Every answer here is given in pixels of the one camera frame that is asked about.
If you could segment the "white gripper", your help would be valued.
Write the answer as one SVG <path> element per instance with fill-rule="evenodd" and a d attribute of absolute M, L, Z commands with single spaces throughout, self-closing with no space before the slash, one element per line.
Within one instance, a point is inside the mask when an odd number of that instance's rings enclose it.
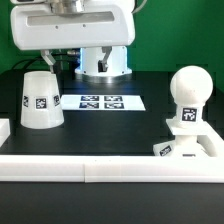
<path fill-rule="evenodd" d="M 41 50 L 51 73 L 56 60 L 50 49 L 102 47 L 98 71 L 106 72 L 111 46 L 128 46 L 135 38 L 134 5 L 85 2 L 82 12 L 56 14 L 47 2 L 15 2 L 10 15 L 13 40 L 21 50 Z"/>

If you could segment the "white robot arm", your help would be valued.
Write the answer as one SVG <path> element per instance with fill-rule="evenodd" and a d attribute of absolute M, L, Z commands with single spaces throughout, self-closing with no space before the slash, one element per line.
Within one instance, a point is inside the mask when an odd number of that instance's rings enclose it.
<path fill-rule="evenodd" d="M 10 0 L 11 29 L 21 50 L 38 50 L 49 66 L 52 52 L 78 49 L 79 79 L 113 83 L 131 76 L 127 47 L 135 39 L 135 0 Z"/>

